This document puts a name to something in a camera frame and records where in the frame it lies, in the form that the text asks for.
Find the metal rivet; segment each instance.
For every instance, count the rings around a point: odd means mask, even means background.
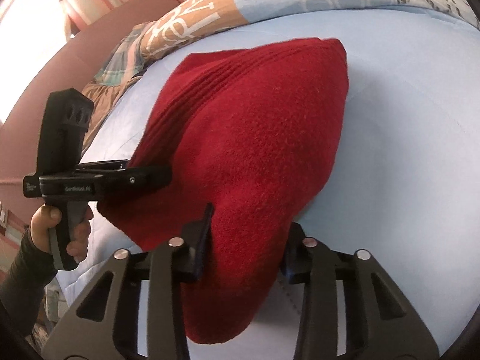
[[[357,251],[357,257],[360,260],[369,260],[371,257],[371,254],[368,250],[360,249],[359,251]]]
[[[173,237],[170,238],[169,245],[173,246],[174,248],[177,248],[179,246],[182,246],[185,241],[181,237]]]
[[[312,237],[306,237],[302,241],[303,245],[306,246],[307,248],[314,248],[315,246],[318,245],[318,241],[315,238]]]
[[[126,259],[129,255],[129,251],[126,249],[118,249],[114,254],[113,257],[115,257],[117,260],[123,260]]]

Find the blanket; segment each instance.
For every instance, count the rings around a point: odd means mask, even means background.
[[[137,78],[146,64],[203,37],[274,17],[330,9],[382,7],[428,8],[462,19],[477,29],[480,22],[465,0],[186,0],[161,19],[134,27],[83,92],[95,103],[95,125],[83,146],[89,147],[111,107]],[[105,86],[119,86],[109,91]]]
[[[191,340],[225,342],[253,320],[291,221],[330,176],[348,86],[342,44],[318,38],[192,54],[166,82],[128,167],[171,164],[172,183],[97,208],[148,251],[214,205],[205,273],[182,288]]]

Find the folded towel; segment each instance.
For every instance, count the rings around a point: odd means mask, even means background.
[[[160,92],[129,167],[171,164],[172,183],[98,210],[148,251],[213,203],[204,276],[182,286],[191,340],[225,342],[254,318],[292,219],[328,180],[348,85],[339,40],[312,38],[189,55]]]

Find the brown headboard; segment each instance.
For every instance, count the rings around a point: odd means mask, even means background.
[[[139,23],[155,21],[177,0],[131,0],[69,41],[42,68],[0,127],[0,202],[27,223],[41,199],[23,197],[23,176],[35,171],[45,102],[51,92],[79,91],[92,80],[115,45]]]

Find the person's hand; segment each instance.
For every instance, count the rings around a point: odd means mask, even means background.
[[[44,205],[35,212],[30,225],[30,234],[38,249],[50,253],[48,229],[58,225],[61,219],[62,213],[55,207]],[[78,263],[87,257],[88,236],[91,232],[88,222],[90,219],[93,219],[93,212],[88,206],[83,222],[73,229],[73,240],[67,245],[67,253]]]

